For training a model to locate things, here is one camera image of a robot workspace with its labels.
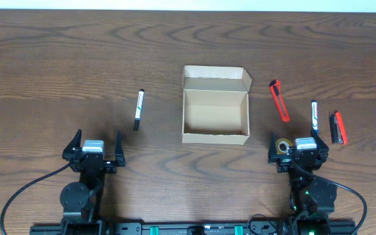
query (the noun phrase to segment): wooden tabletop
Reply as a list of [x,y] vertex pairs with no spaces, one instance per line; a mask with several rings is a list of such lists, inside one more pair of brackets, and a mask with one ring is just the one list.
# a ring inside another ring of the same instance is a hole
[[[244,67],[251,75],[244,146],[181,143],[184,65]],[[275,78],[289,123],[270,95]],[[133,131],[140,88],[144,111]],[[81,128],[83,140],[106,142],[108,156],[123,133],[127,166],[106,178],[107,218],[287,215],[288,176],[267,163],[270,134],[309,136],[312,99],[330,147],[317,173],[365,197],[359,234],[376,234],[376,14],[0,10],[0,213],[20,187],[66,164],[63,148]],[[347,146],[331,145],[334,110]],[[58,223],[59,194],[78,176],[68,169],[24,191],[8,209],[8,234]],[[359,222],[359,199],[337,195],[331,217]]]

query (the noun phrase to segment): black cable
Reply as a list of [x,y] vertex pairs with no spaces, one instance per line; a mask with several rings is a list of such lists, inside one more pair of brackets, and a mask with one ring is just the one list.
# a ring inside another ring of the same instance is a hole
[[70,167],[71,164],[72,164],[72,163],[68,163],[68,164],[66,164],[66,166],[60,168],[59,170],[53,171],[52,173],[49,173],[49,174],[47,174],[47,175],[45,175],[45,176],[42,176],[42,177],[40,177],[40,178],[38,178],[38,179],[33,180],[32,182],[30,182],[30,183],[24,185],[20,190],[18,190],[16,193],[14,193],[14,194],[11,196],[10,200],[8,200],[8,202],[5,204],[4,209],[3,209],[2,213],[1,213],[0,227],[1,227],[1,232],[2,232],[3,235],[7,235],[7,232],[5,231],[5,226],[4,226],[4,217],[5,217],[5,213],[7,212],[8,207],[10,206],[11,202],[12,202],[12,201],[13,201],[13,200],[14,200],[14,199],[15,199],[20,193],[22,193],[26,188],[32,186],[33,184],[35,184],[35,183],[37,183],[37,182],[39,182],[39,181],[42,181],[42,180],[44,180],[44,179],[46,179],[46,178],[49,178],[50,176],[54,176],[54,175],[56,175],[57,173],[61,172],[62,170],[64,170],[64,169]]
[[275,233],[278,233],[278,228],[263,214],[261,213],[256,213],[254,215],[251,216],[251,218],[247,221],[247,228],[251,231],[251,233],[253,233],[254,235],[261,235],[259,233],[256,233],[255,231],[253,231],[253,229],[251,229],[251,220],[256,217],[256,216],[262,216],[263,218],[265,218],[267,220],[267,222],[275,229],[275,232],[271,232],[269,234],[275,234]]
[[326,178],[323,178],[323,177],[320,177],[320,176],[316,176],[316,175],[314,175],[314,174],[312,174],[310,172],[305,171],[303,168],[301,168],[300,166],[298,166],[298,164],[295,162],[294,158],[292,158],[291,160],[292,160],[292,163],[293,163],[294,167],[296,167],[297,170],[300,171],[301,173],[309,176],[310,178],[319,178],[321,180],[327,181],[328,183],[336,185],[336,186],[338,186],[338,187],[340,187],[340,188],[342,188],[342,189],[344,189],[344,190],[346,190],[346,191],[348,191],[350,193],[353,193],[354,195],[356,195],[361,200],[361,202],[364,205],[364,212],[362,214],[362,218],[360,219],[358,225],[355,227],[355,229],[351,233],[351,235],[355,235],[356,232],[358,232],[358,229],[364,223],[365,218],[366,218],[366,214],[368,213],[368,205],[366,204],[365,198],[362,195],[360,195],[358,192],[356,192],[355,190],[351,189],[350,187],[344,186],[344,185],[342,185],[342,184],[340,184],[338,182],[334,182],[332,180],[328,180]]

